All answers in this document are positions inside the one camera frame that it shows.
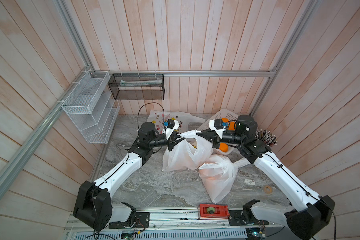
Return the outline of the brown tape roll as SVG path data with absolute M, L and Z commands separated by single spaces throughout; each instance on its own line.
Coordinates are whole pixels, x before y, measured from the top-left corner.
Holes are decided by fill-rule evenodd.
M 267 194 L 267 195 L 270 195 L 273 193 L 273 188 L 269 185 L 265 185 L 263 187 L 263 191 Z

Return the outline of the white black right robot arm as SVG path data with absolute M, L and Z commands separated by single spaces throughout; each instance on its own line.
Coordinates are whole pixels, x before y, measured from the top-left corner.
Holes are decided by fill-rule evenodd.
M 333 199 L 320 196 L 282 164 L 258 136 L 258 124 L 253 117 L 240 115 L 234 126 L 231 131 L 223 120 L 211 120 L 209 128 L 197 135 L 211 142 L 215 149 L 221 143 L 235 145 L 240 154 L 265 173 L 290 202 L 289 207 L 280 207 L 252 200 L 243 205 L 242 222 L 254 225 L 268 221 L 289 228 L 302 240 L 313 239 L 335 217 Z

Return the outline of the white plastic bag front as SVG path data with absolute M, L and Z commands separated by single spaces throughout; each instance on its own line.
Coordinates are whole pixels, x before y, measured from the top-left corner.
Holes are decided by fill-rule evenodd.
M 199 167 L 199 176 L 214 204 L 219 203 L 231 191 L 239 168 L 249 164 L 246 158 L 233 163 L 226 156 L 211 155 Z

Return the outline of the orange fruit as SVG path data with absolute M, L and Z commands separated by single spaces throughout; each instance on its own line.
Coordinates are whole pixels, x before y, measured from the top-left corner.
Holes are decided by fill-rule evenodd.
M 229 151 L 229 146 L 225 143 L 220 143 L 219 150 L 226 153 Z
M 234 131 L 235 130 L 236 120 L 229 120 L 227 118 L 222 118 L 222 121 L 226 124 L 225 125 L 226 131 Z

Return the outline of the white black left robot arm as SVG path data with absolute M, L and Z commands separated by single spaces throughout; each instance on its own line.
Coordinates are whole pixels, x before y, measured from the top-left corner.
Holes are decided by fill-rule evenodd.
M 95 231 L 101 231 L 112 223 L 134 227 L 136 209 L 124 202 L 113 205 L 112 197 L 124 181 L 149 160 L 154 148 L 166 146 L 171 151 L 183 140 L 176 133 L 179 126 L 177 120 L 169 119 L 164 122 L 163 132 L 159 134 L 152 122 L 143 123 L 126 156 L 115 167 L 94 182 L 81 184 L 73 210 L 74 217 Z

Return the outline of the red cup of pens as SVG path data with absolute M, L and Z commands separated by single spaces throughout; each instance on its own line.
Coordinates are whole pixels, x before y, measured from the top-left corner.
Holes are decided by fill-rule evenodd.
M 277 144 L 276 135 L 268 130 L 257 130 L 256 138 L 269 147 L 273 147 Z

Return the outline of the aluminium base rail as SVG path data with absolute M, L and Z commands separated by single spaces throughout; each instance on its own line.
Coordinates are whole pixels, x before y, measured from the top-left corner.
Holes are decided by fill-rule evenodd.
M 93 229 L 70 216 L 64 240 L 296 240 L 288 228 L 261 221 L 245 226 L 230 219 L 201 219 L 198 208 L 139 209 L 132 228 L 111 229 L 95 234 Z

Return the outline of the white printed bag back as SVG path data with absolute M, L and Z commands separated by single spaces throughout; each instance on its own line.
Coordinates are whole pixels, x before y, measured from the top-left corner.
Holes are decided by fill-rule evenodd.
M 179 128 L 177 132 L 184 133 L 188 130 L 191 130 L 189 127 L 190 123 L 199 123 L 203 124 L 206 120 L 203 118 L 199 118 L 197 116 L 193 116 L 189 113 L 183 112 L 159 112 L 151 110 L 150 115 L 147 119 L 148 122 L 152 122 L 155 125 L 157 131 L 162 134 L 163 133 L 163 122 L 167 122 L 169 119 L 179 122 Z

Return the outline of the white printed bag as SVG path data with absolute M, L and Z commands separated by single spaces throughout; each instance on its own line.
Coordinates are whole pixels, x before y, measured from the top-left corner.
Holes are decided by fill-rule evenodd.
M 180 134 L 186 139 L 174 146 L 171 151 L 165 150 L 163 155 L 164 172 L 196 170 L 212 155 L 212 143 L 198 136 L 197 133 L 201 132 L 192 130 Z
M 199 123 L 203 124 L 206 120 L 203 118 L 199 118 L 197 116 L 193 116 L 189 113 L 183 112 L 159 112 L 151 110 L 150 115 L 147 119 L 148 122 L 152 122 L 155 125 L 157 131 L 162 134 L 163 133 L 163 122 L 167 122 L 169 119 L 179 122 L 179 128 L 177 132 L 184 133 L 188 130 L 191 130 L 189 127 L 190 123 Z

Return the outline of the small white label card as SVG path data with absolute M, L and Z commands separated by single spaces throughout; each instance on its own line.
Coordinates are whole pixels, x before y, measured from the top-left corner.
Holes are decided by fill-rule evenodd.
M 251 179 L 245 179 L 245 183 L 246 185 L 255 185 L 255 181 L 254 180 L 251 180 Z

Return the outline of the white plastic perforated basket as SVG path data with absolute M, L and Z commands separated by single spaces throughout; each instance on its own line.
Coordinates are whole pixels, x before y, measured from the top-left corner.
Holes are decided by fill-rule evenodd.
M 206 120 L 200 127 L 197 128 L 198 131 L 210 130 L 210 121 L 222 119 L 224 123 L 229 122 L 230 125 L 233 125 L 238 118 L 238 114 L 235 114 L 227 109 L 223 109 L 214 114 L 211 118 Z M 234 150 L 233 147 L 229 147 L 227 144 L 223 148 L 214 149 L 214 153 L 218 155 L 229 155 Z

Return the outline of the red tape dispenser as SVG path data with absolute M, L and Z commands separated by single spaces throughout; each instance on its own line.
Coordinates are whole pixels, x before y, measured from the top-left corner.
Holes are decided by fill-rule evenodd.
M 226 205 L 199 205 L 199 219 L 228 219 L 229 208 Z

